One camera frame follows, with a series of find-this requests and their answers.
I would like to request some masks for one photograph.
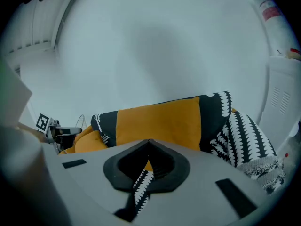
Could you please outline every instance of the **black rectangle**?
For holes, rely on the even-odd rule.
[[[39,128],[40,130],[42,130],[44,133],[46,133],[46,131],[48,129],[47,128],[48,121],[49,121],[49,117],[47,117],[43,114],[40,114],[37,124],[36,124],[36,127]]]
[[[65,135],[65,134],[68,134],[68,135],[70,135],[71,133],[70,133],[70,129],[62,129],[63,130],[63,134]]]
[[[257,208],[229,179],[223,179],[215,183],[241,218]]]
[[[82,164],[87,163],[84,159],[79,159],[79,160],[75,160],[75,161],[69,161],[69,162],[64,162],[63,163],[63,167],[64,168],[73,168]]]

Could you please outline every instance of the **yellow pillow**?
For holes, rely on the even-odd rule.
[[[99,131],[94,130],[89,134],[81,137],[75,144],[75,153],[85,153],[107,149],[108,147],[103,143]]]
[[[91,133],[92,131],[94,131],[93,128],[92,128],[92,126],[88,126],[86,129],[84,129],[81,133],[79,133],[75,137],[73,144],[75,145],[79,139],[81,139],[83,136]]]
[[[116,145],[144,139],[162,140],[200,151],[199,97],[118,111]]]

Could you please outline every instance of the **fabric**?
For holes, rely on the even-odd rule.
[[[99,131],[97,130],[84,135],[77,141],[74,147],[75,153],[92,152],[108,148],[101,140]]]
[[[154,173],[152,171],[143,170],[139,178],[136,180],[133,186],[135,192],[135,208],[138,215],[149,200],[149,196],[146,193],[148,185],[154,180]]]
[[[108,147],[103,143],[99,131],[89,126],[75,137],[72,147],[61,151],[59,155],[92,152],[106,148]]]
[[[117,145],[149,138],[199,151],[199,97],[118,111]]]
[[[229,162],[256,180],[269,194],[284,183],[283,163],[270,141],[253,120],[241,112],[231,114],[221,132],[203,151]]]
[[[232,98],[228,91],[198,97],[202,130],[200,148],[202,149],[202,144],[209,143],[221,131],[229,118],[232,110]],[[93,129],[100,131],[103,142],[108,147],[116,146],[117,118],[118,111],[114,111],[96,114],[91,120]]]

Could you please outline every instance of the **red label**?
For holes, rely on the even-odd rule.
[[[271,17],[281,16],[281,13],[280,13],[279,8],[274,6],[274,7],[270,7],[270,8],[267,8],[266,10],[264,10],[262,12],[262,15],[264,17],[264,20],[267,21]]]
[[[301,55],[301,52],[299,50],[295,49],[295,48],[291,48],[291,52],[298,53],[298,54]]]

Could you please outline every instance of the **sticker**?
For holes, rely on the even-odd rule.
[[[46,133],[47,129],[48,129],[49,122],[50,122],[49,117],[47,117],[43,114],[40,114],[40,116],[38,118],[38,121],[37,121],[37,124],[36,124],[36,127],[39,128],[42,132]]]
[[[280,9],[277,6],[273,6],[273,7],[265,9],[262,12],[262,15],[264,17],[264,20],[267,21],[271,17],[281,16],[281,13],[280,13]]]

